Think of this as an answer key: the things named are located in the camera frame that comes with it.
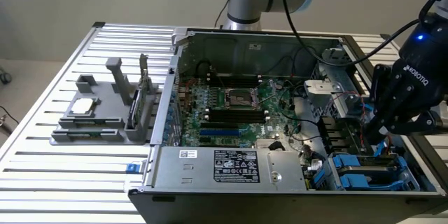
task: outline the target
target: gray parts holder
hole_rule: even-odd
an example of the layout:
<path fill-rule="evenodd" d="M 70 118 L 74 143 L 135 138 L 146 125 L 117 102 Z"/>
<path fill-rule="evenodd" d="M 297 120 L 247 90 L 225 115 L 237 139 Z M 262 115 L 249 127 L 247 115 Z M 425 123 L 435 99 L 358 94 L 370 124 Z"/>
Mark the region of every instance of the gray parts holder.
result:
<path fill-rule="evenodd" d="M 146 57 L 139 57 L 141 78 L 135 84 L 129 83 L 119 66 L 119 58 L 106 60 L 114 82 L 78 76 L 77 92 L 50 135 L 51 145 L 141 145 L 150 138 L 158 86 L 147 77 Z"/>

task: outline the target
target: gray floor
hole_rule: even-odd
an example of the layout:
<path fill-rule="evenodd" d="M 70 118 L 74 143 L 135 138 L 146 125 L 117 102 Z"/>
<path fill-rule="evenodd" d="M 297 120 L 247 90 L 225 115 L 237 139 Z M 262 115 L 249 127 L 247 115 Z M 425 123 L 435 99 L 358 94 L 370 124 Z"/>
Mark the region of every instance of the gray floor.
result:
<path fill-rule="evenodd" d="M 63 62 L 58 61 L 0 59 L 0 66 L 11 75 L 11 82 L 6 85 L 0 84 L 0 105 L 18 121 L 25 116 L 62 65 Z M 13 120 L 6 119 L 6 123 L 11 128 L 15 127 Z M 0 134 L 0 146 L 5 141 L 6 136 Z"/>

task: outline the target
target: white wall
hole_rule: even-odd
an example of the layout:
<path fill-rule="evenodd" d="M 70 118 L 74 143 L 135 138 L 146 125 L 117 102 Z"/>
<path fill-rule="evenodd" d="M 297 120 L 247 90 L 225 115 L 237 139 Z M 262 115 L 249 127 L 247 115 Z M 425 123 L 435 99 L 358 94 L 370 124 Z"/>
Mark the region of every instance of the white wall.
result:
<path fill-rule="evenodd" d="M 293 19 L 298 30 L 391 33 L 415 17 L 423 1 L 314 0 Z M 211 26 L 223 2 L 0 0 L 0 58 L 65 60 L 94 21 Z M 266 29 L 287 29 L 283 14 L 263 14 L 261 22 Z"/>

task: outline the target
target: motherboard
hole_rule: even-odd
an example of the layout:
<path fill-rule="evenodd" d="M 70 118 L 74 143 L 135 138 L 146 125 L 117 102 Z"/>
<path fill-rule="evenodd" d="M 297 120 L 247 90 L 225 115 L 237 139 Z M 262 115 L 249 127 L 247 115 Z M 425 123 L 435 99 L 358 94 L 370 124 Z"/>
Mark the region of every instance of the motherboard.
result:
<path fill-rule="evenodd" d="M 297 130 L 290 81 L 214 77 L 179 88 L 182 146 L 258 147 Z"/>

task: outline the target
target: power supply label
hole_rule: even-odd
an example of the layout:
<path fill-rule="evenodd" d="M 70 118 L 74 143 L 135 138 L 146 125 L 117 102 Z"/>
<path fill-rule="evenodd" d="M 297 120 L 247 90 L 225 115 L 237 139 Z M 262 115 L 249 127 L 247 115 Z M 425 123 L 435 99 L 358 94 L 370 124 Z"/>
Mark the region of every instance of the power supply label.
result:
<path fill-rule="evenodd" d="M 257 152 L 214 150 L 213 179 L 219 183 L 259 183 Z"/>

